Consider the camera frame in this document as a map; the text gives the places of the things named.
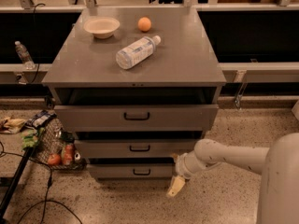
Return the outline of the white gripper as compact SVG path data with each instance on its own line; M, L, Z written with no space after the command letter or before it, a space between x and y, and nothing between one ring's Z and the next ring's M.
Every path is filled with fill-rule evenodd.
M176 176L173 176L167 197L175 197L185 186L185 179L191 179L196 173L206 169L207 163L198 159L195 152L177 155L174 158Z

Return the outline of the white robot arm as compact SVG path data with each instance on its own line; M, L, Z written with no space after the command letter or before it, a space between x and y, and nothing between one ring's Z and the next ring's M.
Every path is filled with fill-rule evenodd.
M174 162L169 197L195 174L228 163L262 177L256 224L299 224L299 133L284 135L271 147L234 147L201 139Z

